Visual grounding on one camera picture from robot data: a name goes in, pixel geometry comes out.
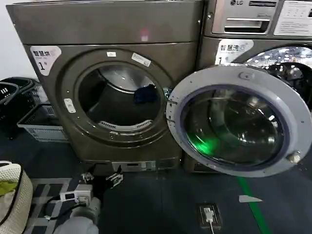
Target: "dryer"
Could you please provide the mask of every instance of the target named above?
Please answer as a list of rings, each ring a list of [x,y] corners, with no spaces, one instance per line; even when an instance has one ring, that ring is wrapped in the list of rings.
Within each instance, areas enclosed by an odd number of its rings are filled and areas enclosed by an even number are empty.
[[[7,10],[76,154],[103,172],[179,164],[166,102],[195,69],[202,7],[53,0]]]

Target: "electrical cord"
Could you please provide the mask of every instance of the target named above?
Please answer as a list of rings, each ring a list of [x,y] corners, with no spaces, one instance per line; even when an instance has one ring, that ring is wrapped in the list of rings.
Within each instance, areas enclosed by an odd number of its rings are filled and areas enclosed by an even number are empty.
[[[59,214],[58,216],[55,216],[55,217],[50,217],[47,215],[47,212],[46,212],[46,209],[48,207],[48,204],[51,202],[51,201],[60,201],[60,196],[54,196],[52,198],[50,198],[44,205],[43,205],[43,215],[46,219],[48,220],[56,220],[56,219],[59,219],[61,217],[63,217],[64,215],[68,214],[69,212],[71,212],[73,209],[77,208],[77,207],[85,207],[86,204],[78,204],[78,205],[75,205],[69,209],[67,209],[66,211],[64,211],[63,213]]]
[[[205,212],[205,215],[206,215],[206,221],[210,225],[211,233],[215,234],[214,228],[213,228],[214,212],[210,208],[204,208],[204,212]]]

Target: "green light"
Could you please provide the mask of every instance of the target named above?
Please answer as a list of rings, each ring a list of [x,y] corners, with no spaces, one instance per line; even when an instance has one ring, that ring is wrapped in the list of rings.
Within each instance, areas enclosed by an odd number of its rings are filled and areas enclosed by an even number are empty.
[[[195,149],[207,156],[215,155],[215,150],[219,147],[219,140],[216,138],[202,139],[194,133],[188,133],[188,138]]]

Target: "white wall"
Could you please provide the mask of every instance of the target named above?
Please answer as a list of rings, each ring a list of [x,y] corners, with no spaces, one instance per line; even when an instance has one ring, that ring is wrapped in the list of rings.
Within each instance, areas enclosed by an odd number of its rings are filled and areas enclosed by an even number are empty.
[[[37,78],[5,8],[5,5],[17,1],[0,0],[0,80],[8,77]]]

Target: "number 1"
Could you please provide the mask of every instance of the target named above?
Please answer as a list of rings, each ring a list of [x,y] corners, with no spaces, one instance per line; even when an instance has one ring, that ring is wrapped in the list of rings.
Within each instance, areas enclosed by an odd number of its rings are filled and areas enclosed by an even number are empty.
[[[39,62],[38,64],[40,64],[40,67],[41,67],[40,70],[45,70],[41,62]]]

